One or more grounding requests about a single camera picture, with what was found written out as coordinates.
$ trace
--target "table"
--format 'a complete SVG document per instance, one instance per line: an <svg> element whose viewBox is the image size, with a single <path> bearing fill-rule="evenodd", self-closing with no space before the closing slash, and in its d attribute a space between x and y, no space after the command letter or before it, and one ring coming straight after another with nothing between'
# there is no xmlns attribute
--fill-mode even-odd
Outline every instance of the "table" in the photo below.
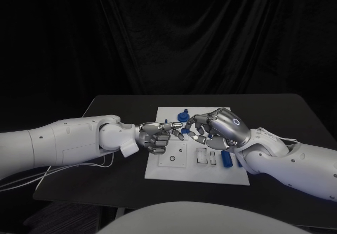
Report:
<svg viewBox="0 0 337 234"><path fill-rule="evenodd" d="M98 96L83 116L118 115L124 123L139 124L154 121L158 107L178 106L230 107L249 128L263 127L280 137L337 150L332 136L295 94ZM82 166L54 173L43 179L33 198L132 209L171 201L208 202L293 225L337 228L337 202L283 186L268 174L249 174L250 186L144 179L147 157L145 149L128 158L116 152L109 168Z"/></svg>

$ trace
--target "small blue part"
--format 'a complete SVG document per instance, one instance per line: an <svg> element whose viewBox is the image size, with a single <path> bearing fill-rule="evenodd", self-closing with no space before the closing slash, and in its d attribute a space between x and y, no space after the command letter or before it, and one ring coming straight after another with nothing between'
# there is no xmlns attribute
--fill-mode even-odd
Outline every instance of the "small blue part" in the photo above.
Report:
<svg viewBox="0 0 337 234"><path fill-rule="evenodd" d="M181 134L187 134L190 132L190 129L181 128Z"/></svg>
<svg viewBox="0 0 337 234"><path fill-rule="evenodd" d="M221 150L221 158L223 158L223 166L224 167L232 167L233 162L232 162L230 153L227 151L224 151L224 150Z"/></svg>
<svg viewBox="0 0 337 234"><path fill-rule="evenodd" d="M242 167L242 165L240 165L240 161L239 161L239 159L236 158L236 160L237 160L237 165L239 165L239 167Z"/></svg>
<svg viewBox="0 0 337 234"><path fill-rule="evenodd" d="M184 109L184 112L178 113L177 120L178 122L185 122L190 119L188 111Z"/></svg>

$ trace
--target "metallic robot hand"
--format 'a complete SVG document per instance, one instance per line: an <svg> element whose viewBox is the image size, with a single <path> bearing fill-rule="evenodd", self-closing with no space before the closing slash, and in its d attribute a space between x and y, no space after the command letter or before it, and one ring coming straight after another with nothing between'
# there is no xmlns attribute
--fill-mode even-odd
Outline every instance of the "metallic robot hand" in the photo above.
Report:
<svg viewBox="0 0 337 234"><path fill-rule="evenodd" d="M188 132L187 135L194 141L207 144L216 150L226 150L230 146L240 147L250 138L249 128L240 118L226 108L194 115L185 123L185 128L190 129L193 124L196 124L200 135L197 136L194 132ZM211 138L201 136L204 131L213 135Z"/></svg>
<svg viewBox="0 0 337 234"><path fill-rule="evenodd" d="M170 133L184 140L183 134L177 131L183 127L181 123L144 123L136 126L136 143L147 148L149 153L161 155L165 152L165 146L170 140Z"/></svg>

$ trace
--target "white board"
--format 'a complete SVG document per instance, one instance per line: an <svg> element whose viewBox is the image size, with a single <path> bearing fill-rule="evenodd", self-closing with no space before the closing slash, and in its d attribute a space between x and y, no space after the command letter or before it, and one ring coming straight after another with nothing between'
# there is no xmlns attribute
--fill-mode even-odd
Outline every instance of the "white board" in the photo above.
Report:
<svg viewBox="0 0 337 234"><path fill-rule="evenodd" d="M214 111L219 107L158 107L155 122L178 122L177 114L188 110L190 117ZM207 163L197 163L197 148L206 148ZM210 164L210 152L214 152L216 165ZM177 180L217 184L249 185L247 173L239 167L234 154L230 154L233 166L223 166L221 151L210 149L184 134L184 140L171 136L162 155L148 154L145 179Z"/></svg>

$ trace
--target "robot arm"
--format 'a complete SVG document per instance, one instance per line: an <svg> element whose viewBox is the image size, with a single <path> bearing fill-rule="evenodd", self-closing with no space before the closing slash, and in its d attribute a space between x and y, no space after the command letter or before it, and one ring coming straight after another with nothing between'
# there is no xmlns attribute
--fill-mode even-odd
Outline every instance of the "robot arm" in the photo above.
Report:
<svg viewBox="0 0 337 234"><path fill-rule="evenodd" d="M250 174L266 173L283 185L337 201L337 151L301 143L285 145L265 129L249 130L226 108L194 115L185 128L193 124L200 135L190 132L188 136L210 148L232 151ZM211 138L201 136L203 129Z"/></svg>
<svg viewBox="0 0 337 234"><path fill-rule="evenodd" d="M41 166L82 163L121 150L128 157L142 146L152 154L165 152L170 133L181 123L121 123L118 116L60 120L40 128L0 133L0 179Z"/></svg>

